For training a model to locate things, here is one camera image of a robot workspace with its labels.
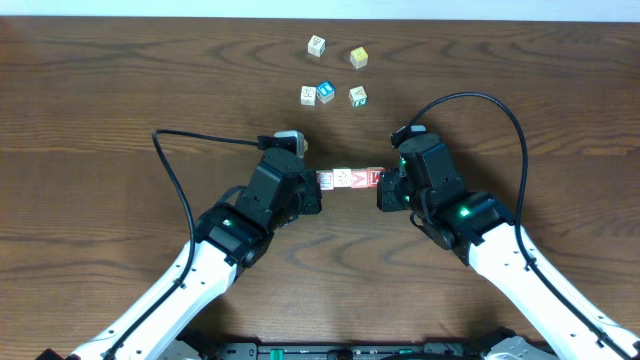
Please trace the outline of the red U block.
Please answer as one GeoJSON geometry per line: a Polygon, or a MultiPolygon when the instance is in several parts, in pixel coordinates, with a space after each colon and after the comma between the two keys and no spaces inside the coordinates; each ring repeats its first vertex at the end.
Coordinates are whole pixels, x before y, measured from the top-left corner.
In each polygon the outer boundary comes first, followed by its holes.
{"type": "Polygon", "coordinates": [[[334,189],[334,175],[332,170],[319,170],[316,172],[317,182],[321,191],[334,189]]]}

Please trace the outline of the red M block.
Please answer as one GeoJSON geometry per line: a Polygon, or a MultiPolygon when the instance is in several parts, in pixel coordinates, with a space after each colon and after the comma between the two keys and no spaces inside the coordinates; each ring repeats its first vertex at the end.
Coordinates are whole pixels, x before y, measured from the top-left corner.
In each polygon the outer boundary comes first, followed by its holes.
{"type": "Polygon", "coordinates": [[[384,167],[368,167],[367,168],[367,186],[376,188],[380,182],[381,175],[386,172],[384,167]]]}

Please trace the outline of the red A block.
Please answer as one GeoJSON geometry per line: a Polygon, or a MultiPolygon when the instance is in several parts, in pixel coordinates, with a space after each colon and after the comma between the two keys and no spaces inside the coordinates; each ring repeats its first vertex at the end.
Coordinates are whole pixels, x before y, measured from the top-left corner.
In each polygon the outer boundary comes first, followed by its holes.
{"type": "Polygon", "coordinates": [[[368,170],[367,169],[352,169],[351,170],[351,187],[353,189],[368,188],[368,170]]]}

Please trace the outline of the white block yellow side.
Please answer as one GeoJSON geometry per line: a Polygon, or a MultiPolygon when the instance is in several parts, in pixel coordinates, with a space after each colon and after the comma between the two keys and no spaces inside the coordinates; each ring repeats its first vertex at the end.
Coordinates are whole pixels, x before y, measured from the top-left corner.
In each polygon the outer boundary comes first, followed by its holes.
{"type": "Polygon", "coordinates": [[[350,188],[352,186],[352,170],[349,168],[334,168],[333,186],[335,188],[350,188]]]}

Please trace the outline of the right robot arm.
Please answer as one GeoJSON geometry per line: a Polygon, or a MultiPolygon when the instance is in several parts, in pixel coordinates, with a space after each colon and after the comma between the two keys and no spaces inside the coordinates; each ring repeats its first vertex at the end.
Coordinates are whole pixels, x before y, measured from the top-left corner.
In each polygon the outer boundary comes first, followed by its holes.
{"type": "Polygon", "coordinates": [[[582,295],[491,194],[416,191],[393,170],[381,175],[377,195],[382,211],[409,210],[414,226],[497,287],[559,358],[638,358],[638,336],[582,295]]]}

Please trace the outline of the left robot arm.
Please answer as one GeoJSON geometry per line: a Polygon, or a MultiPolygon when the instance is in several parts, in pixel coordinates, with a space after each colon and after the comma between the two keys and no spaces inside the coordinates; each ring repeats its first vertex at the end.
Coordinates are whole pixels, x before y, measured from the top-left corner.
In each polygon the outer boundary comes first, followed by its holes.
{"type": "Polygon", "coordinates": [[[120,318],[71,352],[73,359],[157,359],[191,320],[267,251],[276,229],[321,210],[314,170],[260,165],[195,222],[170,268],[120,318]]]}

